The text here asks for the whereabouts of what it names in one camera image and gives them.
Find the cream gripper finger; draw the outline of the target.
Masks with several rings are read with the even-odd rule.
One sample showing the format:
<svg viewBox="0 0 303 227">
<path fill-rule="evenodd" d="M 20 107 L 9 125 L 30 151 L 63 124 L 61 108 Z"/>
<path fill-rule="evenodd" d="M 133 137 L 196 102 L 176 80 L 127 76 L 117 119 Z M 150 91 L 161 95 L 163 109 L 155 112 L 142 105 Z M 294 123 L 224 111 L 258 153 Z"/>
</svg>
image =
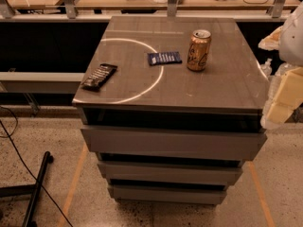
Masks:
<svg viewBox="0 0 303 227">
<path fill-rule="evenodd" d="M 284 124 L 303 103 L 303 68 L 278 70 L 273 76 L 262 111 L 261 126 L 273 130 Z"/>
<path fill-rule="evenodd" d="M 281 30 L 281 26 L 275 29 L 270 35 L 266 36 L 258 43 L 258 47 L 268 51 L 278 50 Z"/>
</svg>

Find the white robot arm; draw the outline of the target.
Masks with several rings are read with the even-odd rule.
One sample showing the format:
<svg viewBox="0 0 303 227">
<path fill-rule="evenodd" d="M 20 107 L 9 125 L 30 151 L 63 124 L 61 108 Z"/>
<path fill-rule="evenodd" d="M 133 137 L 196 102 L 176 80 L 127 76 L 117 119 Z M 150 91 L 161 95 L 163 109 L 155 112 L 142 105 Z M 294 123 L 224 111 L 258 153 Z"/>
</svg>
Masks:
<svg viewBox="0 0 303 227">
<path fill-rule="evenodd" d="M 303 103 L 303 2 L 281 27 L 279 57 L 284 61 L 272 77 L 260 120 L 266 130 L 284 124 Z"/>
</svg>

